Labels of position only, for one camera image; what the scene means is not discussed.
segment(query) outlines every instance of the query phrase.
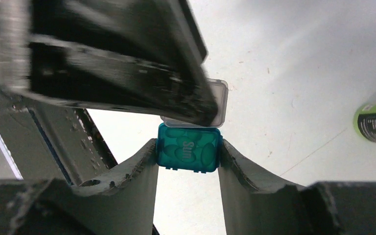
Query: white surface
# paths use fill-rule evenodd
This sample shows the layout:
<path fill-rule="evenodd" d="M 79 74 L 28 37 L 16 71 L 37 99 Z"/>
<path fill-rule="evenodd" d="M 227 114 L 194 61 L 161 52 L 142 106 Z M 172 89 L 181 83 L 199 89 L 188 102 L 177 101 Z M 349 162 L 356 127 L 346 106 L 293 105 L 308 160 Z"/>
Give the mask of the white surface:
<path fill-rule="evenodd" d="M 376 180 L 376 143 L 352 118 L 376 98 L 376 0 L 191 0 L 211 78 L 229 83 L 224 137 L 288 180 Z M 159 117 L 91 111 L 119 162 Z M 160 169 L 154 223 L 165 235 L 223 235 L 218 174 Z"/>

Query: pill inside teal box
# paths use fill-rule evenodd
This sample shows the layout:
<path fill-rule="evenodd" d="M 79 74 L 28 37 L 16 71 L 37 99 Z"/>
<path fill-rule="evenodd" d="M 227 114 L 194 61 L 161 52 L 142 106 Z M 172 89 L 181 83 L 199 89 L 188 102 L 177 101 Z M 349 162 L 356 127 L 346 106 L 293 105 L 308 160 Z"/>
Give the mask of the pill inside teal box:
<path fill-rule="evenodd" d="M 222 137 L 216 128 L 159 126 L 157 164 L 195 172 L 213 172 L 219 165 Z"/>

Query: clear plastic lid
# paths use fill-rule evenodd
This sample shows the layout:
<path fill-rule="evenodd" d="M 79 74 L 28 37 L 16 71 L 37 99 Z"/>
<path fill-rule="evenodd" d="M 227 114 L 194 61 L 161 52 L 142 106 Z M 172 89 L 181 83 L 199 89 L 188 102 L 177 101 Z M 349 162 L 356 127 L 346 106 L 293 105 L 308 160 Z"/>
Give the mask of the clear plastic lid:
<path fill-rule="evenodd" d="M 208 127 L 218 128 L 224 124 L 226 118 L 227 110 L 227 100 L 228 100 L 228 84 L 223 80 L 208 79 L 210 83 L 210 88 L 214 94 L 215 101 L 218 104 L 218 114 L 215 116 L 215 119 L 212 121 L 211 125 Z M 202 126 L 194 125 L 191 123 L 171 119 L 168 117 L 161 116 L 161 119 L 164 121 L 164 124 L 167 127 L 185 127 L 185 128 L 198 128 Z"/>

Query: black plastic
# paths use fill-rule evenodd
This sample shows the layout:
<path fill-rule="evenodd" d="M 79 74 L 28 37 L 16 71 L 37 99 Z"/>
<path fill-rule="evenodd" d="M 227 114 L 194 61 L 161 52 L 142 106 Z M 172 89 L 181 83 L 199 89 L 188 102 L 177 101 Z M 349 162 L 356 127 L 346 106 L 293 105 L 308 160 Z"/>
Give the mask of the black plastic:
<path fill-rule="evenodd" d="M 206 55 L 185 0 L 0 1 L 0 85 L 50 104 L 209 126 Z"/>

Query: teal pill box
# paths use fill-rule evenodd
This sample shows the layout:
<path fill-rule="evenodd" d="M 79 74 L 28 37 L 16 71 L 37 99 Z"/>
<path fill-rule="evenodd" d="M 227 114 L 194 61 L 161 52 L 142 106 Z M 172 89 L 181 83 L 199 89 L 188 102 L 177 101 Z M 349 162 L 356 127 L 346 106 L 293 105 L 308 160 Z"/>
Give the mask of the teal pill box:
<path fill-rule="evenodd" d="M 219 166 L 223 137 L 217 128 L 175 128 L 159 125 L 157 164 L 166 169 L 213 172 Z"/>

